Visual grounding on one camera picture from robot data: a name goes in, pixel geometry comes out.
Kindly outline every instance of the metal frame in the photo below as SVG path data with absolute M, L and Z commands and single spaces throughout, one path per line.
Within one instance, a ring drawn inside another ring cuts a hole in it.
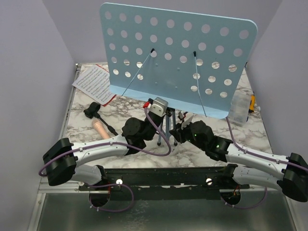
M 82 64 L 77 64 L 75 79 L 77 79 L 79 77 L 81 66 L 82 66 Z M 62 129 L 60 131 L 60 136 L 59 136 L 60 139 L 64 137 L 65 132 L 66 132 L 67 123 L 68 123 L 72 103 L 73 103 L 73 100 L 74 100 L 75 92 L 76 92 L 76 88 L 73 87 L 72 90 L 71 90 L 69 102 L 67 104 L 67 109 L 66 109 L 67 112 L 66 112 L 65 117 L 64 117 Z M 34 209 L 33 209 L 33 212 L 32 212 L 32 216 L 31 216 L 30 223 L 29 223 L 27 231 L 36 231 L 37 230 L 38 225 L 39 225 L 40 215 L 41 215 L 41 212 L 42 212 L 43 206 L 44 206 L 45 196 L 46 196 L 47 193 L 89 193 L 89 191 L 83 191 L 83 192 L 79 191 L 80 186 L 81 185 L 78 182 L 69 181 L 69 182 L 67 182 L 63 185 L 51 187 L 51 186 L 48 185 L 47 179 L 42 178 L 41 181 L 40 181 L 36 202 L 35 202 L 35 205 L 34 205 Z M 264 189 L 262 187 L 259 187 L 259 186 L 251 186 L 250 189 L 242 189 L 243 192 L 245 192 L 245 191 L 247 191 L 247 192 L 262 191 L 262 190 L 264 190 Z M 220 190 L 220 191 L 221 192 L 229 192 L 230 190 L 226 189 L 226 190 Z M 91 193 L 107 193 L 107 191 L 91 191 Z M 297 209 L 295 208 L 293 200 L 286 198 L 286 201 L 288 203 L 288 208 L 290 209 L 290 213 L 291 213 L 291 216 L 292 216 L 296 230 L 298 230 L 298 231 L 305 230 L 305 227 L 303 225 L 303 221 L 300 218 L 300 215 L 298 214 Z

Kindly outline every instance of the white marble surface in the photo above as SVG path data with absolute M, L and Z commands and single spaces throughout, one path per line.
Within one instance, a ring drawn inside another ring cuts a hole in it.
M 81 71 L 91 66 L 83 65 Z M 245 71 L 237 87 L 238 90 L 251 93 L 250 84 Z M 85 117 L 83 110 L 93 102 L 89 96 L 76 90 L 68 125 L 66 136 L 71 142 L 89 142 L 100 140 L 99 134 L 92 128 L 91 119 Z M 116 96 L 106 107 L 101 106 L 99 114 L 102 118 L 112 125 L 116 131 L 121 134 L 121 128 L 125 121 L 130 117 L 144 119 L 143 103 L 134 99 Z M 215 135 L 230 139 L 230 133 L 226 120 L 214 118 L 205 118 L 205 116 L 195 115 L 193 122 L 203 120 L 209 125 Z M 260 151 L 271 153 L 269 140 L 267 138 L 261 115 L 255 107 L 255 112 L 249 115 L 248 122 L 239 127 L 232 124 L 232 130 L 238 143 Z M 152 141 L 146 141 L 146 150 L 157 153 L 165 153 L 167 146 L 162 140 L 162 145 L 157 146 L 156 135 Z M 169 156 L 157 157 L 144 153 L 137 153 L 125 157 L 109 157 L 98 161 L 91 162 L 90 165 L 102 165 L 105 168 L 133 168 L 133 167 L 206 167 L 206 166 L 223 166 L 226 163 L 211 160 L 206 154 L 194 147 L 190 143 L 173 145 L 173 137 L 170 138 L 172 153 Z

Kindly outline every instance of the gray wall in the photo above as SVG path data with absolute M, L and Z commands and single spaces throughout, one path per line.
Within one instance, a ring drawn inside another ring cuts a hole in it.
M 308 1 L 284 0 L 252 53 L 248 77 L 276 154 L 308 162 Z M 308 204 L 296 203 L 307 230 Z
M 282 0 L 110 0 L 251 19 L 263 35 Z M 104 0 L 43 0 L 76 63 L 106 62 L 99 8 Z
M 76 66 L 41 0 L 2 0 L 0 33 L 0 230 L 23 231 Z

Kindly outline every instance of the purple cable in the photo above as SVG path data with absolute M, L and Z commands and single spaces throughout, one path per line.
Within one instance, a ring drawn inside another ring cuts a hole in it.
M 230 124 L 230 121 L 228 118 L 226 118 L 227 120 L 227 123 L 228 123 L 228 127 L 229 127 L 229 131 L 230 131 L 230 135 L 231 135 L 231 139 L 234 143 L 234 146 L 237 147 L 238 149 L 240 149 L 242 152 L 245 152 L 246 149 L 242 148 L 240 145 L 237 144 L 237 142 L 235 141 L 235 138 L 234 138 L 234 135 L 233 135 L 233 132 L 232 132 L 232 128 L 231 128 L 231 124 Z M 247 154 L 250 154 L 250 155 L 253 155 L 253 156 L 256 156 L 256 157 L 259 157 L 259 158 L 262 158 L 262 159 L 265 159 L 265 160 L 269 160 L 269 161 L 273 161 L 273 162 L 276 162 L 277 160 L 274 159 L 274 158 L 270 158 L 270 157 L 267 157 L 267 156 L 262 156 L 262 155 L 259 155 L 257 153 L 254 153 L 254 152 L 251 152 L 251 151 L 246 151 Z M 288 162 L 288 161 L 283 161 L 283 160 L 278 160 L 278 163 L 282 163 L 282 164 L 285 164 L 285 165 L 291 165 L 291 166 L 294 166 L 294 167 L 297 167 L 299 169 L 302 169 L 306 172 L 308 172 L 308 168 L 305 168 L 305 167 L 302 167 L 300 165 L 297 165 L 297 164 L 294 164 L 294 163 L 291 163 L 291 162 Z
M 107 208 L 102 208 L 102 207 L 95 207 L 92 204 L 91 197 L 89 197 L 89 203 L 91 204 L 90 208 L 94 207 L 98 210 L 105 211 L 105 212 L 120 213 L 120 212 L 124 212 L 124 211 L 130 209 L 134 205 L 134 193 L 130 189 L 130 187 L 125 185 L 125 184 L 106 184 L 106 185 L 99 185 L 99 186 L 92 186 L 92 185 L 89 185 L 89 186 L 91 188 L 105 188 L 105 187 L 113 187 L 113 186 L 123 186 L 123 187 L 127 188 L 129 190 L 130 194 L 131 194 L 131 202 L 126 208 L 122 208 L 122 209 L 118 209 L 118 210 L 112 210 L 112 209 L 107 209 Z
M 231 208 L 236 208 L 236 209 L 251 209 L 251 208 L 256 208 L 256 207 L 258 207 L 259 205 L 261 205 L 261 204 L 266 200 L 267 196 L 268 196 L 268 189 L 265 188 L 265 189 L 264 189 L 264 196 L 263 196 L 262 200 L 259 201 L 257 204 L 252 205 L 252 206 L 250 206 L 250 207 L 237 207 L 237 206 L 230 205 L 230 204 L 228 204 L 222 197 L 221 197 L 221 200 L 223 201 L 223 203 L 224 203 L 225 205 L 227 205 L 227 206 L 229 206 L 229 207 L 231 207 Z
M 158 154 L 158 153 L 153 153 L 153 152 L 149 152 L 147 150 L 143 150 L 141 148 L 137 148 L 135 146 L 132 146 L 130 144 L 127 144 L 127 143 L 122 143 L 122 142 L 112 142 L 112 144 L 118 144 L 118 145 L 123 145 L 123 146 L 126 146 L 128 148 L 133 148 L 133 149 L 136 149 L 138 150 L 139 152 L 144 152 L 146 154 L 150 154 L 150 155 L 155 155 L 155 156 L 167 156 L 171 153 L 171 145 L 169 143 L 169 140 L 166 138 L 166 136 L 163 134 L 163 132 L 158 128 L 158 126 L 156 126 L 156 124 L 153 122 L 153 120 L 150 118 L 149 114 L 148 114 L 148 111 L 147 111 L 147 108 L 144 109 L 144 112 L 145 112 L 145 116 L 148 118 L 149 122 L 152 124 L 152 126 L 158 131 L 158 133 L 162 136 L 162 138 L 164 139 L 164 141 L 167 143 L 167 146 L 168 146 L 168 152 L 165 153 L 165 154 Z M 89 146 L 85 146 L 83 147 L 82 149 L 86 150 L 86 149 L 89 149 L 89 148 L 96 148 L 96 147 L 101 147 L 101 146 L 106 146 L 106 145 L 110 145 L 110 143 L 98 143 L 98 144 L 94 144 L 94 145 L 89 145 Z M 39 170 L 39 175 L 41 177 L 46 177 L 47 174 L 44 174 L 42 173 L 42 171 L 48 167 L 51 163 L 53 163 L 54 161 L 62 158 L 63 156 L 65 155 L 68 155 L 68 154 L 71 154 L 71 153 L 74 153 L 74 152 L 78 152 L 79 151 L 79 148 L 76 148 L 76 149 L 73 149 L 73 150 L 70 150 L 70 151 L 67 151 L 65 153 L 62 153 L 61 155 L 58 155 L 57 157 L 53 158 L 52 160 L 50 160 L 49 162 L 47 162 L 40 170 Z

